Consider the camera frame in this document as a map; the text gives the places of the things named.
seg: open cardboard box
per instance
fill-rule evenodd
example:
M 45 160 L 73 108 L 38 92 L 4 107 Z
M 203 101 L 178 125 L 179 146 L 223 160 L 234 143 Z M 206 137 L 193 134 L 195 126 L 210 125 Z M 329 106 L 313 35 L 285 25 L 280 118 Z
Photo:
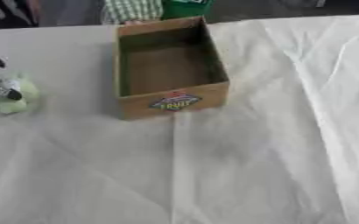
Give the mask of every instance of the open cardboard box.
M 225 102 L 229 79 L 202 17 L 120 26 L 117 34 L 116 95 L 123 118 Z

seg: toy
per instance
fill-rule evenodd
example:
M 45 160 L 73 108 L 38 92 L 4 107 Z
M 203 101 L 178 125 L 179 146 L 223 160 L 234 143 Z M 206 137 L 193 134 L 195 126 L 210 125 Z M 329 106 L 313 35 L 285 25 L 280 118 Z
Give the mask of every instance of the toy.
M 0 68 L 5 63 L 0 59 Z M 0 79 L 0 113 L 14 114 L 28 109 L 28 104 L 39 98 L 39 91 L 35 85 L 22 77 Z

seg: box label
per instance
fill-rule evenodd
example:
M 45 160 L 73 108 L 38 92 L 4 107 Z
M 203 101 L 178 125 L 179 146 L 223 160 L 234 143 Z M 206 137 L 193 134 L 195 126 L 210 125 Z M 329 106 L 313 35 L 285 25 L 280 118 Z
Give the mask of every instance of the box label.
M 176 112 L 201 100 L 202 99 L 200 97 L 195 95 L 185 94 L 184 92 L 173 92 L 160 101 L 156 101 L 151 104 L 150 108 Z

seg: gray floor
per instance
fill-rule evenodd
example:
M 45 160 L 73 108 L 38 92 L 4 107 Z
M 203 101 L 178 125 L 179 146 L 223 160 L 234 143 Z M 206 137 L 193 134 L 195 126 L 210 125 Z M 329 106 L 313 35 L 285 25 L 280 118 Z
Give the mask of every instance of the gray floor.
M 102 0 L 41 0 L 43 26 L 98 25 Z M 326 7 L 309 7 L 314 0 L 215 0 L 210 23 L 252 18 L 291 18 L 359 14 L 359 0 L 327 0 Z

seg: table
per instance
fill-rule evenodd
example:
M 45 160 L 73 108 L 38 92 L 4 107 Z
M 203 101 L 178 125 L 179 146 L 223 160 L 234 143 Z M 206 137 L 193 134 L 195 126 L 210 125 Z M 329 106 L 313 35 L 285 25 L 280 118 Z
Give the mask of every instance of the table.
M 0 224 L 359 224 L 359 17 L 211 25 L 223 108 L 116 119 L 113 26 L 0 31 Z

